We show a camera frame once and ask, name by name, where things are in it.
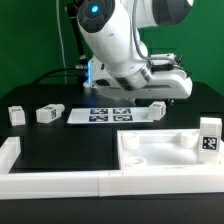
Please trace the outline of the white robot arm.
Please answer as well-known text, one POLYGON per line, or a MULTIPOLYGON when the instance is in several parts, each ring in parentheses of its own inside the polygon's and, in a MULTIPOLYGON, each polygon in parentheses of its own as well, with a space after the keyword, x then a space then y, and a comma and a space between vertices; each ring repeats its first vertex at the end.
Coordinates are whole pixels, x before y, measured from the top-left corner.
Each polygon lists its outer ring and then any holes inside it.
POLYGON ((84 56, 90 83, 104 96, 186 99, 192 81, 173 53, 150 54, 140 28, 176 25, 194 0, 73 0, 66 6, 75 37, 93 53, 84 56))

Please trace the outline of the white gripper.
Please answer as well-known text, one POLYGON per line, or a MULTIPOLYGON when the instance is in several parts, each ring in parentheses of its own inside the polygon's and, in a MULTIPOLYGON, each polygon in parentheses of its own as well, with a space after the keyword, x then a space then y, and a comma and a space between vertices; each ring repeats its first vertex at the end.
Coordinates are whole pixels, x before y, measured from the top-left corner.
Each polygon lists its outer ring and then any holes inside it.
POLYGON ((115 78, 96 57, 91 59, 91 80, 109 98, 186 99, 193 87, 188 74, 180 68, 152 71, 148 64, 129 77, 115 78))

